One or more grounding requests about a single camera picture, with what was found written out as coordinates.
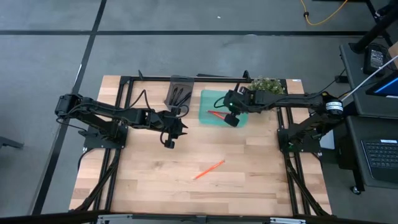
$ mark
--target white cable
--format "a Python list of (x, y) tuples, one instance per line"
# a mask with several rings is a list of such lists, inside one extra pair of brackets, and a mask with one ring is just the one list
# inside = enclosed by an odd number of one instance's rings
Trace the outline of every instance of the white cable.
[(361, 82), (361, 84), (359, 84), (353, 91), (351, 91), (350, 93), (348, 93), (348, 95), (346, 95), (341, 101), (344, 101), (345, 99), (347, 99), (349, 96), (351, 96), (357, 89), (359, 89), (364, 83), (366, 83), (370, 78), (372, 78), (375, 74), (377, 74), (377, 72), (379, 72), (380, 70), (382, 70), (385, 66), (389, 65), (391, 62), (393, 62), (395, 59), (398, 58), (398, 55), (395, 56), (393, 59), (391, 59), (390, 61), (388, 61), (387, 63), (385, 63), (383, 66), (379, 67), (379, 69), (377, 69), (375, 72), (373, 72), (372, 75), (370, 75), (369, 77), (367, 77), (363, 82)]

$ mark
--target green plant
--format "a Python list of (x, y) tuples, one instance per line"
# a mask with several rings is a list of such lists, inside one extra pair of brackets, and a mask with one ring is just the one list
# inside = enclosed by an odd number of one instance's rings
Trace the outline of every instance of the green plant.
[(257, 78), (248, 86), (250, 90), (268, 90), (273, 94), (284, 94), (285, 88), (279, 79)]

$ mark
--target green tray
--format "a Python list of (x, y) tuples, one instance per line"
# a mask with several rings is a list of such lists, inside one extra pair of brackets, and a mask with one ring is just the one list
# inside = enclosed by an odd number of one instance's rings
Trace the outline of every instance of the green tray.
[[(215, 90), (202, 90), (200, 93), (200, 108), (199, 108), (199, 122), (201, 124), (212, 124), (223, 127), (231, 127), (229, 124), (225, 123), (224, 120), (215, 116), (212, 113), (207, 112), (208, 110), (228, 112), (230, 111), (227, 107), (214, 108), (214, 102), (221, 97), (225, 96), (227, 91), (215, 91)], [(221, 105), (223, 100), (220, 100), (217, 105)], [(243, 127), (248, 122), (248, 114), (240, 114), (237, 116), (240, 120), (238, 128)]]

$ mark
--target monitor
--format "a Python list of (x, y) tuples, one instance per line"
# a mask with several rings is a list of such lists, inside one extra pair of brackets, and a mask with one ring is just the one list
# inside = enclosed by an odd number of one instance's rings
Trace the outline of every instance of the monitor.
[(381, 80), (366, 91), (366, 94), (398, 98), (398, 71)]

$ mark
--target yellow cable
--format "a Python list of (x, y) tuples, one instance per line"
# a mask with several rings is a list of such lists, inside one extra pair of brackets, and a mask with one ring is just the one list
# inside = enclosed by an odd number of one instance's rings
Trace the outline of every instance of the yellow cable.
[[(305, 4), (304, 4), (303, 0), (300, 0), (300, 1), (301, 1), (301, 4), (303, 4), (304, 12), (307, 12), (307, 8), (305, 7)], [(321, 22), (318, 22), (318, 23), (316, 23), (316, 24), (312, 24), (312, 23), (310, 22), (310, 20), (308, 19), (308, 16), (307, 16), (307, 15), (305, 15), (305, 20), (307, 20), (307, 23), (310, 24), (311, 26), (320, 25), (320, 24), (322, 24), (322, 23), (328, 21), (329, 19), (331, 19), (338, 11), (340, 11), (340, 9), (341, 9), (347, 2), (348, 2), (348, 0), (346, 0), (334, 13), (332, 13), (329, 17), (327, 17), (326, 19), (324, 19), (324, 20), (321, 21)]]

